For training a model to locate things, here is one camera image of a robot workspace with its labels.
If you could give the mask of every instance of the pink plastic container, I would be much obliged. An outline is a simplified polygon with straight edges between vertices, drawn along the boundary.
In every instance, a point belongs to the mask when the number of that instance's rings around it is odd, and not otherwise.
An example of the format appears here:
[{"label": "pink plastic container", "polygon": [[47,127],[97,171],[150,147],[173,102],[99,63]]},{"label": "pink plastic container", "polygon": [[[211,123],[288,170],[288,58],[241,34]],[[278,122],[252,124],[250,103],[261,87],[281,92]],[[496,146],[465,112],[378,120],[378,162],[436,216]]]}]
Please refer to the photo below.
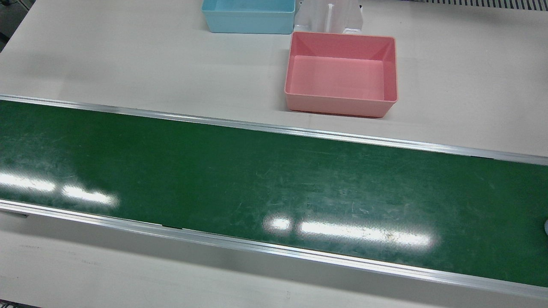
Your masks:
[{"label": "pink plastic container", "polygon": [[291,110],[384,117],[398,100],[396,40],[294,32],[286,100]]}]

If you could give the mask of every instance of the vent grille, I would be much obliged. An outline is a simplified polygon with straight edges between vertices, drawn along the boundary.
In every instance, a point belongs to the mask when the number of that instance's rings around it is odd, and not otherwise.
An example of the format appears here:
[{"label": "vent grille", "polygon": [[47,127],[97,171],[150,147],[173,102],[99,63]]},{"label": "vent grille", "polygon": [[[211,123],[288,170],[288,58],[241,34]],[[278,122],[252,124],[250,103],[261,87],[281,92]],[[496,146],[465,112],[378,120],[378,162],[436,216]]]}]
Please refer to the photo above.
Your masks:
[{"label": "vent grille", "polygon": [[505,8],[518,10],[548,11],[546,0],[411,0],[451,5],[468,5],[474,7]]}]

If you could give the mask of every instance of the conveyor belt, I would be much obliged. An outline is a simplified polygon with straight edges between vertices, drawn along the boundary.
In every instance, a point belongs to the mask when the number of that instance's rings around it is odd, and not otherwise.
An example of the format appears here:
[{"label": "conveyor belt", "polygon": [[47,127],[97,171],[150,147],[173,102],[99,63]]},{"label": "conveyor belt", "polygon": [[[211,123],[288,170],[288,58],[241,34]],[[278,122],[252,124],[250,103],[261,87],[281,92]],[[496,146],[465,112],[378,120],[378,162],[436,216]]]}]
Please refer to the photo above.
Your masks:
[{"label": "conveyor belt", "polygon": [[548,287],[548,166],[0,101],[0,198]]}]

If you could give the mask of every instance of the blue plastic container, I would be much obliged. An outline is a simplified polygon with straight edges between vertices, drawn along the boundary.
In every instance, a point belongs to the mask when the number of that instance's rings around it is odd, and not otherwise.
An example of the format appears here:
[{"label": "blue plastic container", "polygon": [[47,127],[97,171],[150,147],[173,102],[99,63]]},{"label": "blue plastic container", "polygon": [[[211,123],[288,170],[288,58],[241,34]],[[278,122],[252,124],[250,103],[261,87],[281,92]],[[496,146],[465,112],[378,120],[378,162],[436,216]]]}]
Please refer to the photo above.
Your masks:
[{"label": "blue plastic container", "polygon": [[295,0],[204,0],[211,32],[290,34]]}]

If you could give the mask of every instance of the metal edge rail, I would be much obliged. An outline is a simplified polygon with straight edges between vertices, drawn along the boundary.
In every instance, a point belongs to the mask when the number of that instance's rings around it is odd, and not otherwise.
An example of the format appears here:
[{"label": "metal edge rail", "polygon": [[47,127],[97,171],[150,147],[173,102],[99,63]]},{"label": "metal edge rail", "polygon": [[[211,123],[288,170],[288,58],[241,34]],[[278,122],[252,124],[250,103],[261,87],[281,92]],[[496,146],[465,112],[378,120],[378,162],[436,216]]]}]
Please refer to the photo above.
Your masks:
[{"label": "metal edge rail", "polygon": [[548,157],[544,157],[544,156],[474,149],[474,148],[463,147],[463,146],[451,146],[451,145],[434,144],[429,142],[374,137],[374,136],[366,136],[366,135],[358,135],[358,134],[337,133],[337,132],[329,132],[325,130],[315,130],[315,129],[307,129],[307,128],[279,126],[279,125],[273,125],[273,124],[261,124],[261,123],[253,123],[253,122],[235,121],[230,119],[180,115],[177,113],[141,110],[141,109],[134,109],[134,108],[126,108],[126,107],[115,107],[115,106],[77,103],[77,102],[61,101],[61,100],[40,99],[40,98],[32,98],[32,97],[18,96],[18,95],[0,94],[0,100],[11,100],[11,101],[27,102],[27,103],[38,104],[38,105],[65,107],[65,108],[71,108],[71,109],[99,111],[99,112],[107,112],[107,113],[117,113],[120,115],[167,119],[171,121],[209,124],[209,125],[215,125],[215,126],[257,130],[257,131],[269,132],[269,133],[281,133],[281,134],[288,134],[288,135],[297,135],[297,136],[306,136],[306,137],[312,137],[312,138],[348,141],[348,142],[355,142],[355,143],[362,143],[362,144],[398,147],[402,149],[422,150],[422,151],[428,151],[428,152],[447,153],[447,154],[462,155],[462,156],[484,157],[484,158],[497,159],[501,161],[520,162],[520,163],[529,163],[529,164],[538,164],[538,165],[548,166]]},{"label": "metal edge rail", "polygon": [[73,212],[34,204],[0,199],[0,210],[59,218],[91,225],[108,227],[115,230],[128,231],[143,235],[175,239],[178,241],[203,244],[218,248],[233,249],[243,252],[267,253],[290,258],[315,261],[325,264],[349,267],[373,273],[411,278],[453,286],[486,290],[504,294],[529,296],[548,299],[548,288],[528,284],[495,280],[458,273],[422,269],[415,266],[393,264],[384,261],[369,260],[333,253],[318,252],[309,249],[294,248],[277,244],[262,243],[248,239],[215,235],[211,233],[188,229],[174,229],[162,225],[142,223],[134,220],[113,218],[108,216]]}]

